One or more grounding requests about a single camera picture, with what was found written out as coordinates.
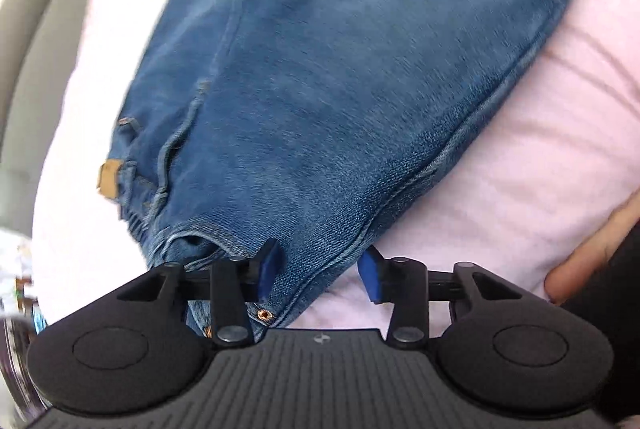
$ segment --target finger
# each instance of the finger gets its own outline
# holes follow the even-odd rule
[[[545,279],[545,290],[554,303],[562,303],[580,290],[607,264],[640,219],[640,192],[636,191],[609,216],[604,226],[582,243]]]

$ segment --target light pink cloth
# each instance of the light pink cloth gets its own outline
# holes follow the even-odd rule
[[[34,278],[56,321],[145,271],[95,190],[111,128],[166,0],[92,0],[38,190]],[[573,0],[561,27],[459,165],[376,244],[431,269],[474,261],[536,293],[548,270],[640,186],[640,0]],[[386,330],[357,271],[293,324]],[[432,335],[447,326],[432,309]]]

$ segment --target brown leather label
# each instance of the brown leather label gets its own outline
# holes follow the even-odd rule
[[[115,200],[118,197],[118,170],[122,167],[122,160],[107,160],[100,167],[98,176],[98,192],[105,198]]]

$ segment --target metal screw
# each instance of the metal screw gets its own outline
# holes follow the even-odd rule
[[[224,326],[218,330],[218,338],[226,343],[239,343],[249,336],[249,331],[244,326]]]
[[[400,343],[416,343],[424,338],[424,333],[414,326],[402,326],[394,330],[393,336]]]

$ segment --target black ridged plate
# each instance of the black ridged plate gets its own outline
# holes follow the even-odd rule
[[[592,411],[556,420],[506,418],[460,398],[417,351],[378,330],[270,330],[221,351],[180,398],[111,419],[51,409],[33,429],[606,429]]]

